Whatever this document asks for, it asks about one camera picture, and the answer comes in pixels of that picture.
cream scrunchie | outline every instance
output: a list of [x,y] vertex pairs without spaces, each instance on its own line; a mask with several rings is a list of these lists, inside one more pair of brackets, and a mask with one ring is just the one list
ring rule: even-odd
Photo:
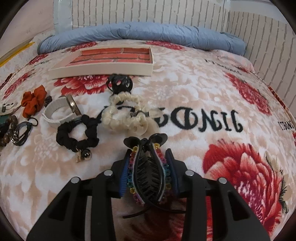
[[[118,109],[115,106],[118,102],[122,101],[135,102],[135,113],[127,112],[121,119],[113,119],[113,115],[118,113]],[[142,103],[142,99],[138,95],[132,95],[128,92],[121,92],[118,95],[112,95],[109,98],[110,106],[102,112],[102,123],[113,131],[126,131],[130,136],[141,136],[145,133],[154,134],[159,130],[158,124],[153,118],[159,118],[162,116],[160,109],[150,109]]]

yellow strip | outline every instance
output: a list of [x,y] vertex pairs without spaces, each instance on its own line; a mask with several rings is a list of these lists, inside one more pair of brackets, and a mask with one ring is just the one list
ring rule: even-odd
[[2,62],[0,62],[0,67],[2,67],[3,65],[5,65],[9,60],[11,60],[14,56],[16,56],[17,54],[19,54],[20,52],[22,52],[23,50],[29,48],[30,46],[32,46],[35,42],[31,42],[28,43],[27,45],[21,47],[20,49],[14,51],[9,57],[7,57],[5,60],[3,60]]

orange bow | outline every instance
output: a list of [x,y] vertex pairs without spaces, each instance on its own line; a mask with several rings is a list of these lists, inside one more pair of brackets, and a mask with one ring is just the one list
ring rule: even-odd
[[43,107],[46,94],[47,92],[43,85],[35,89],[34,93],[31,93],[31,91],[25,92],[22,97],[22,106],[25,107],[22,116],[29,118],[29,116],[40,111]]

green object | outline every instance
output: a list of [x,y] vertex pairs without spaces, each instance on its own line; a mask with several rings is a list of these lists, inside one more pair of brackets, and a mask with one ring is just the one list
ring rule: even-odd
[[0,116],[0,124],[5,123],[6,119],[9,117],[9,115],[1,115]]

silver screw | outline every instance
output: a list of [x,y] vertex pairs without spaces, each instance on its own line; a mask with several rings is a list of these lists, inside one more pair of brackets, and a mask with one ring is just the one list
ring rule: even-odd
[[71,179],[71,182],[72,182],[72,183],[78,183],[79,180],[80,180],[79,177],[73,177],[73,178]]
[[104,171],[105,176],[111,176],[113,174],[112,170],[106,170]]
[[187,176],[192,177],[192,176],[194,175],[194,171],[187,170],[187,171],[185,172],[185,174],[186,174]]
[[225,177],[221,177],[221,178],[219,178],[219,182],[222,183],[222,184],[226,184],[227,180],[226,180]]

